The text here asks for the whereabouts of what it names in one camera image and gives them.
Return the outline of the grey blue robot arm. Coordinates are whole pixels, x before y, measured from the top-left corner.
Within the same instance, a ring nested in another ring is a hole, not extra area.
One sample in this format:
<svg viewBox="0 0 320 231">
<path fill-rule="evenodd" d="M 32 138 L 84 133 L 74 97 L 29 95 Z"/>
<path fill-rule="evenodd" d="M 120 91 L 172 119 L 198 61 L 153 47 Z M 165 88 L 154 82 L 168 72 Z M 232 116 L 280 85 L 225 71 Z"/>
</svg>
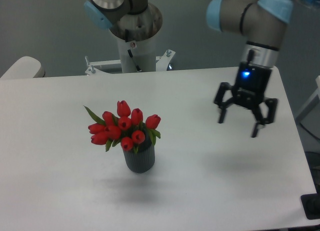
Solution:
<svg viewBox="0 0 320 231">
<path fill-rule="evenodd" d="M 148 0 L 87 0 L 84 10 L 100 29 L 110 30 L 117 39 L 124 73 L 166 70 L 168 62 L 156 60 L 154 37 L 163 19 Z M 219 32 L 247 37 L 234 84 L 222 82 L 214 103 L 223 123 L 231 105 L 252 112 L 255 125 L 252 137 L 275 120 L 278 100 L 265 91 L 276 64 L 290 22 L 290 0 L 212 0 L 206 9 L 207 25 Z"/>
</svg>

